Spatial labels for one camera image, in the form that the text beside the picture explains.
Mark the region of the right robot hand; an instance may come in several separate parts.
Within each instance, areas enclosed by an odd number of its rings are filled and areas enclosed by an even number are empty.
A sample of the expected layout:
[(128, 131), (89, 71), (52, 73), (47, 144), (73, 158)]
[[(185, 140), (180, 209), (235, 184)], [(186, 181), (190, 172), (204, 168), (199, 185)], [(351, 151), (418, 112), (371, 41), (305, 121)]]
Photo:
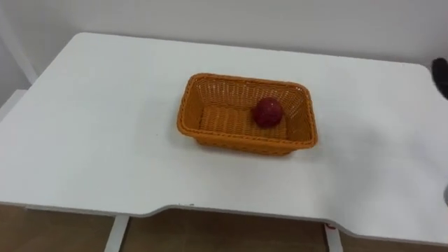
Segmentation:
[(440, 94), (448, 99), (448, 63), (445, 58), (437, 58), (432, 61), (431, 74), (433, 82)]

